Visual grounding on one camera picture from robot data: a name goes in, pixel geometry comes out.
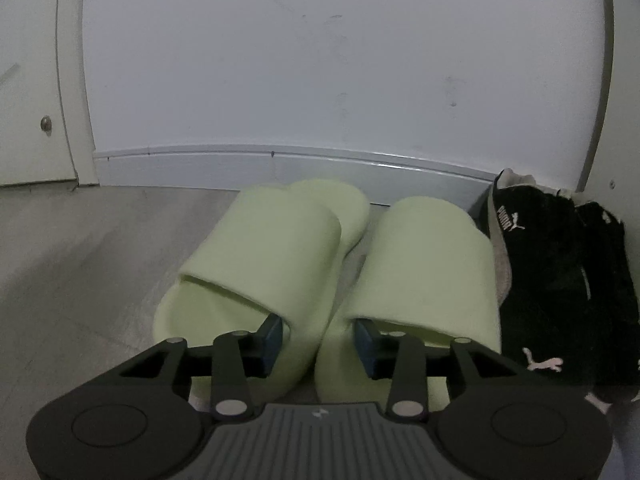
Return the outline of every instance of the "baseboard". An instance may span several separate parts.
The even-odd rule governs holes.
[[[265,182],[338,178],[372,203],[407,196],[443,198],[466,210],[494,178],[471,168],[380,153],[297,146],[163,146],[94,155],[102,186],[242,189]]]

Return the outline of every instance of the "black sneaker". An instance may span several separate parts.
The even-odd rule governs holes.
[[[502,353],[587,393],[609,331],[591,301],[574,203],[505,170],[480,228],[494,245]]]
[[[640,325],[626,260],[625,227],[597,202],[587,202],[576,211],[584,226],[584,268],[591,295],[609,322],[594,394],[605,402],[628,402],[640,389]]]

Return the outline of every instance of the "floor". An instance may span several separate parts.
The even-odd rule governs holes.
[[[37,409],[153,344],[156,304],[235,192],[44,184],[0,189],[0,478],[37,480]],[[372,227],[348,255],[335,305]],[[310,378],[287,400],[311,400]]]

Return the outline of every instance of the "white door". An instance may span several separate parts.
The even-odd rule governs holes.
[[[56,7],[0,0],[0,185],[76,178],[58,90]]]

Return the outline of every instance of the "green slipper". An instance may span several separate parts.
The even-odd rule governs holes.
[[[316,389],[322,402],[384,407],[391,380],[367,377],[353,344],[356,318],[430,346],[465,336],[500,351],[490,241],[465,211],[444,200],[406,198],[382,217],[360,277],[322,339]],[[428,381],[430,409],[444,408],[444,378]]]
[[[332,180],[240,192],[162,298],[155,341],[180,336],[210,345],[227,332],[254,332],[273,312],[285,322],[282,350],[271,375],[249,384],[256,403],[283,395],[313,361],[342,261],[368,216],[366,197]],[[209,391],[210,380],[194,379],[194,395]]]

